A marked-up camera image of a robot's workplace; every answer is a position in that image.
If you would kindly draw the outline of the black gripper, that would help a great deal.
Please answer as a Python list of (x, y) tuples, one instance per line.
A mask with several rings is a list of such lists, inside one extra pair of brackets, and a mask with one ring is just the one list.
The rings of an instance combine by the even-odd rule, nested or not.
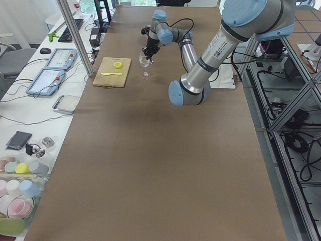
[(146, 59), (148, 59), (150, 61), (150, 63), (154, 63), (154, 60), (152, 57), (155, 54), (155, 52), (157, 52), (159, 50), (158, 45), (159, 45), (158, 39), (148, 37), (147, 45), (142, 48), (142, 51), (143, 51)]

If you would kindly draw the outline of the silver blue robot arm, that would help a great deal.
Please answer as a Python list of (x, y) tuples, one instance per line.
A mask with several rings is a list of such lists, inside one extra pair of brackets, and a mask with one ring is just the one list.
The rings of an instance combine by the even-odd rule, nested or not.
[(150, 60), (159, 44), (177, 43), (188, 71), (170, 83), (169, 99), (178, 106), (199, 105), (211, 93), (210, 76), (239, 43), (253, 35), (258, 41), (267, 41), (293, 32), (295, 7), (295, 1), (225, 1), (220, 29), (200, 57), (196, 56), (190, 31), (169, 26), (166, 12), (155, 10), (151, 26), (141, 30), (147, 35), (147, 45), (142, 50)]

